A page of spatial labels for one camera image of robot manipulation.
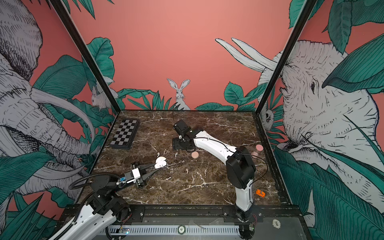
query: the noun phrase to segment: black and white checkerboard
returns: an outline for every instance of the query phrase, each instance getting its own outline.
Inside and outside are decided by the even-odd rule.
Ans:
[[[122,120],[109,146],[112,148],[129,149],[138,127],[139,121],[137,119]]]

